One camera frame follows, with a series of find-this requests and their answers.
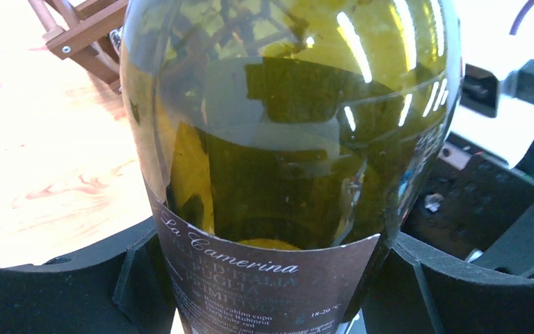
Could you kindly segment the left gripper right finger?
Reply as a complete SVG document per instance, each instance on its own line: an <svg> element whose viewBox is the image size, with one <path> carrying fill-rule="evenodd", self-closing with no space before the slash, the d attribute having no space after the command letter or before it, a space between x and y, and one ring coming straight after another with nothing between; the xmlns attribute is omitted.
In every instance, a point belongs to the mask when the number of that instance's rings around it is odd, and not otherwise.
<svg viewBox="0 0 534 334"><path fill-rule="evenodd" d="M534 333L534 280L399 233L362 305L367 333Z"/></svg>

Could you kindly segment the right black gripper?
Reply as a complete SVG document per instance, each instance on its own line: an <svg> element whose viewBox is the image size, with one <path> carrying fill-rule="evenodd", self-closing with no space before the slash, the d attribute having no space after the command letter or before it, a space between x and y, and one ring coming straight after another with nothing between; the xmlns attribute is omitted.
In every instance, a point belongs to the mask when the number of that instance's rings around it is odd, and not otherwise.
<svg viewBox="0 0 534 334"><path fill-rule="evenodd" d="M466 64L460 104L497 117L500 80ZM534 279L534 178L450 134L404 233L481 267Z"/></svg>

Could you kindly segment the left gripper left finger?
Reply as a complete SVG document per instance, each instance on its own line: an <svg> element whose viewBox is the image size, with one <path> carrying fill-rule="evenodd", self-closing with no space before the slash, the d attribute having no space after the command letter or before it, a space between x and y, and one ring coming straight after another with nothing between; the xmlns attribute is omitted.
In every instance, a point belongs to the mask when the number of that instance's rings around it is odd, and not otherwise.
<svg viewBox="0 0 534 334"><path fill-rule="evenodd" d="M45 264L0 269L0 333L169 333L169 284L149 218Z"/></svg>

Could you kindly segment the dark green wine bottle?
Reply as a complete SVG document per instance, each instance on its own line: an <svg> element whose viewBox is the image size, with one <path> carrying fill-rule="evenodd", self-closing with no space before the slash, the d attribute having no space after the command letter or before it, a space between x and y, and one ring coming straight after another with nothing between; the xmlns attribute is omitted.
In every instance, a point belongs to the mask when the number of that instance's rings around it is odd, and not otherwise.
<svg viewBox="0 0 534 334"><path fill-rule="evenodd" d="M186 333L346 333L448 135L453 1L130 1L121 87Z"/></svg>

